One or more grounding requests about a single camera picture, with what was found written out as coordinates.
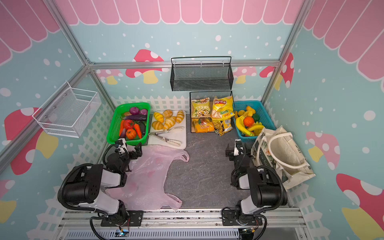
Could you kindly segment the canvas tote bag leaf print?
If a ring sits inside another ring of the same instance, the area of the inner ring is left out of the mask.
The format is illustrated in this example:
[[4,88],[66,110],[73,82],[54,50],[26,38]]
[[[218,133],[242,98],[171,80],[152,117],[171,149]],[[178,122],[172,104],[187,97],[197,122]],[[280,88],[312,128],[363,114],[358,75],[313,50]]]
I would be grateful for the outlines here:
[[293,134],[283,127],[276,130],[264,128],[252,146],[251,155],[256,167],[275,169],[286,190],[316,176]]

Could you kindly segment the pink plastic grocery bag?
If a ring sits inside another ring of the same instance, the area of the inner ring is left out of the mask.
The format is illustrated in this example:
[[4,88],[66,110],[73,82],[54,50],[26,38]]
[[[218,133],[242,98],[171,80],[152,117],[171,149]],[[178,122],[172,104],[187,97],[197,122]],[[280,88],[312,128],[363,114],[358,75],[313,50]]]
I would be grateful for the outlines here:
[[127,174],[125,186],[107,189],[107,195],[121,200],[132,211],[156,211],[162,207],[178,210],[182,201],[165,193],[164,185],[171,163],[188,162],[189,154],[160,145],[144,146],[142,151],[143,155],[130,164],[132,171]]

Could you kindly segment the yellow Lays chips bag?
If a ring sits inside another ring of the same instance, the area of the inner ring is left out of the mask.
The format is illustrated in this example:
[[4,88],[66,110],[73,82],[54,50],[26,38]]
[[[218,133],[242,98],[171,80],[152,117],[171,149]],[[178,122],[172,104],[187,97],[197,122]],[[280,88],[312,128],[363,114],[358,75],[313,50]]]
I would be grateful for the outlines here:
[[215,97],[213,100],[213,108],[211,112],[211,117],[214,120],[227,120],[235,116],[234,101],[232,96],[218,98]]

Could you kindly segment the yellow green corn snack bag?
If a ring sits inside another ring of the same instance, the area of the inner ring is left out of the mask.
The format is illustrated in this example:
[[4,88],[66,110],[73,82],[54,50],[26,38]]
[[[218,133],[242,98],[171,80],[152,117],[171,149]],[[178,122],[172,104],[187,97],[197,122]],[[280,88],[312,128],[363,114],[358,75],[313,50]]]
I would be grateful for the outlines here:
[[206,117],[211,114],[210,98],[204,98],[200,100],[191,100],[191,104],[193,107],[193,111],[192,111],[193,118]]

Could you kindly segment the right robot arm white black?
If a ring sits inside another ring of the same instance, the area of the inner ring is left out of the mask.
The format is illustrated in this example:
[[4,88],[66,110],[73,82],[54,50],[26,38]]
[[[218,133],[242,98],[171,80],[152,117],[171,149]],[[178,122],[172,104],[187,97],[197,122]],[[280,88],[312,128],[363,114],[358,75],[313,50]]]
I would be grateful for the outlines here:
[[227,146],[226,157],[234,162],[231,186],[237,190],[248,190],[250,195],[238,201],[236,207],[225,207],[221,211],[224,226],[261,226],[261,214],[275,210],[288,203],[282,181],[271,167],[252,166],[250,145],[235,140]]

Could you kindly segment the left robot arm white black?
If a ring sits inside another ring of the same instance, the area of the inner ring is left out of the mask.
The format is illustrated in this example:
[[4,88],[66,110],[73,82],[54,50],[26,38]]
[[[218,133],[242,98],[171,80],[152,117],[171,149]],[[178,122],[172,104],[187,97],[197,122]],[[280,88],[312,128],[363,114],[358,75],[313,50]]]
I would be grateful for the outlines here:
[[103,163],[81,164],[67,174],[58,191],[58,201],[69,210],[97,213],[102,227],[139,227],[144,213],[127,210],[122,200],[110,197],[105,190],[126,185],[129,164],[142,156],[142,144],[131,152],[124,144],[109,147],[115,151],[104,155]]

